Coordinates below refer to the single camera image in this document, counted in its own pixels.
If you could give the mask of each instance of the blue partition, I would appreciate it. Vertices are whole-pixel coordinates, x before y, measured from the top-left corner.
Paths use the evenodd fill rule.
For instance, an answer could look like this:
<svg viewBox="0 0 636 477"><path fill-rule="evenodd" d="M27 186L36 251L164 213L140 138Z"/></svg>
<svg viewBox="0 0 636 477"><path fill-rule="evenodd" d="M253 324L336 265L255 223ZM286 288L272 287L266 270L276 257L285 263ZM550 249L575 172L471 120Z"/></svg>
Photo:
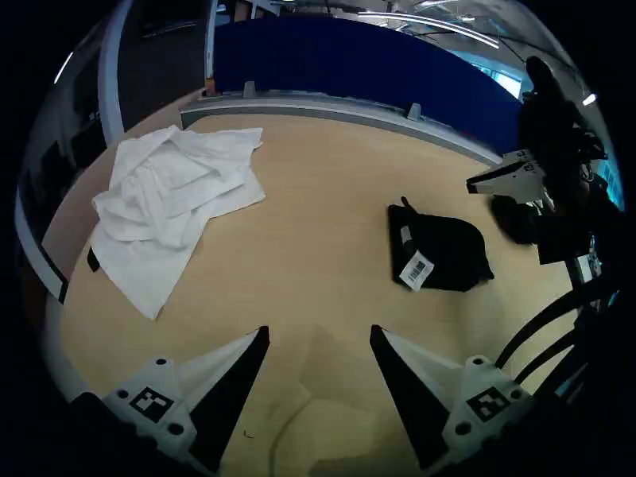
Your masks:
<svg viewBox="0 0 636 477"><path fill-rule="evenodd" d="M477 68L417 38L359 21L276 17L215 30L219 91L318 91L407 109L499 154L517 148L521 103Z"/></svg>

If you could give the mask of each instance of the black fabric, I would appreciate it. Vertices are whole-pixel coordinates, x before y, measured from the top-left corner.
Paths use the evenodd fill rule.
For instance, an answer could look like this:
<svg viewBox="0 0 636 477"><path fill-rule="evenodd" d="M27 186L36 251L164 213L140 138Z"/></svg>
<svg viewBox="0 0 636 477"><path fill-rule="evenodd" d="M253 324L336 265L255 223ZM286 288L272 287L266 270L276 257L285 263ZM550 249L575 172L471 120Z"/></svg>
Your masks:
<svg viewBox="0 0 636 477"><path fill-rule="evenodd" d="M517 204L516 200L507 196L493 196L490 206L494 221L506 237L520 245L536 243L536 208Z"/></svg>
<svg viewBox="0 0 636 477"><path fill-rule="evenodd" d="M418 214L402 197L404 207L390 205L389 238L393 280L407 287L400 273L419 250L434 268L422 288L466 292L480 281L494 278L481 232L471 223L452 217ZM408 226L413 243L402 244L400 230Z"/></svg>
<svg viewBox="0 0 636 477"><path fill-rule="evenodd" d="M88 256L86 257L86 261L88 262L88 266L91 267L91 271L96 272L97 270L99 270L99 260L93 252L93 247L88 249Z"/></svg>

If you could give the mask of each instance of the wooden table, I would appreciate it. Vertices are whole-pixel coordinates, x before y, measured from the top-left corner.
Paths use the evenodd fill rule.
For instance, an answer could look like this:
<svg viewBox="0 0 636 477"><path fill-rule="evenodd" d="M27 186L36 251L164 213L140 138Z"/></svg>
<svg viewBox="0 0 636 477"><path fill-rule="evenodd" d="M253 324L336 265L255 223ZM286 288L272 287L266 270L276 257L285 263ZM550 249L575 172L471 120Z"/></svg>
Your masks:
<svg viewBox="0 0 636 477"><path fill-rule="evenodd" d="M98 395L154 355L191 359L262 324L266 359L222 460L225 475L416 475L417 462L369 347L372 324L462 362L507 340L570 290L563 264L496 227L466 192L486 166L414 138L317 118L222 115L199 132L263 127L260 204L210 221L157 321L84 249L62 317L65 352ZM409 293L390 279L386 206L476 225L495 279L468 293ZM516 374L572 326L557 321L514 356ZM529 379L532 389L537 378Z"/></svg>

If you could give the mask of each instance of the ceiling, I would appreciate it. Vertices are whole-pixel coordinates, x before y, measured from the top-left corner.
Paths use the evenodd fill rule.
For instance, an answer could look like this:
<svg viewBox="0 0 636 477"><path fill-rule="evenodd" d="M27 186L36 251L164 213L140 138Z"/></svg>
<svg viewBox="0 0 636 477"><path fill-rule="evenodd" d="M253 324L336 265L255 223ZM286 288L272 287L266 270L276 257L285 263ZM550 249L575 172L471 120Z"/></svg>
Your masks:
<svg viewBox="0 0 636 477"><path fill-rule="evenodd" d="M351 11L343 11L338 5L353 7L359 11L393 12L403 14L416 14L423 17L431 17L436 20L451 22L465 28L473 29L480 33L504 38L512 48L524 49L527 44L538 47L540 50L559 56L553 41L546 35L545 30L539 25L528 10L515 0L329 0L330 11L334 17L348 18L351 20L365 21L386 28L399 29L403 33L419 36L423 40L430 41L446 49L459 49L480 54L480 46L476 40L457 34L449 34L447 30L429 27L420 24L407 24L399 20L386 20L377 18L361 18ZM293 8L299 13L327 13L324 0L296 0L285 2L285 6ZM508 64L519 68L522 61L514 54L503 53Z"/></svg>

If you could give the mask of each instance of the white cloth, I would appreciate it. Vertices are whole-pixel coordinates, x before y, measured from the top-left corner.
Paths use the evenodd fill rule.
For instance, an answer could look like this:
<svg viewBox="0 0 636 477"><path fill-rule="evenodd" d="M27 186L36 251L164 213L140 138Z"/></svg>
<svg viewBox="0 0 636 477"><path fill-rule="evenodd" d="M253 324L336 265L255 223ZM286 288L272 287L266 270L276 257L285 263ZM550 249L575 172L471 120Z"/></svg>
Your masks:
<svg viewBox="0 0 636 477"><path fill-rule="evenodd" d="M176 126L117 148L109 189L93 199L100 266L154 320L213 217L265 199L250 168L262 129L198 134Z"/></svg>

